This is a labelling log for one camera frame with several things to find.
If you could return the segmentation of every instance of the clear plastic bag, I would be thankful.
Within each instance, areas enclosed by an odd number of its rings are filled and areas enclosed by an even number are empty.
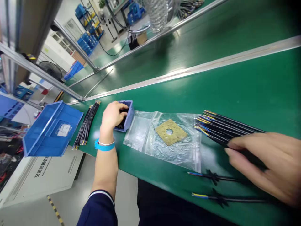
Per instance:
[[[201,172],[201,133],[193,128],[196,117],[197,114],[135,111],[123,144],[158,159]],[[184,139],[171,146],[167,146],[155,131],[168,119],[172,119],[187,133]]]

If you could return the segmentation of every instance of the right hand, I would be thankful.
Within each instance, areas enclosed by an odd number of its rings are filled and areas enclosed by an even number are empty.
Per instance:
[[[107,108],[103,112],[103,119],[101,122],[101,128],[107,131],[113,130],[115,126],[118,126],[123,118],[127,115],[127,112],[119,112],[120,109],[128,109],[125,104],[121,104],[118,101],[114,101],[108,104]]]
[[[230,164],[260,189],[296,206],[301,185],[301,141],[279,133],[254,133],[229,141]],[[235,150],[247,149],[266,166],[264,172]]]

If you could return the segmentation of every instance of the blue wristband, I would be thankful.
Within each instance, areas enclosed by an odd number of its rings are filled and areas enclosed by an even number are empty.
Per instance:
[[[104,145],[98,144],[98,139],[95,141],[95,149],[98,149],[100,151],[110,151],[114,147],[115,147],[115,142],[113,142],[113,144],[111,144],[111,145],[104,146]]]

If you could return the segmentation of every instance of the silver bracelet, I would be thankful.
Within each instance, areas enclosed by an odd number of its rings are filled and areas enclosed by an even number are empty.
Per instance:
[[[113,142],[110,143],[110,144],[103,144],[103,143],[101,143],[101,142],[98,140],[98,144],[101,145],[101,146],[110,146],[110,145],[112,145],[112,144],[114,144],[114,143],[115,143],[115,139],[114,139]]]

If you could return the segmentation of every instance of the white label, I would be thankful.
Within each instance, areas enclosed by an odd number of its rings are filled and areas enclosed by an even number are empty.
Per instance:
[[[67,124],[63,124],[61,127],[60,127],[60,130],[59,132],[57,133],[58,136],[61,136],[61,137],[65,137],[68,135],[68,132],[69,132],[69,129],[70,129],[70,125],[67,125]]]

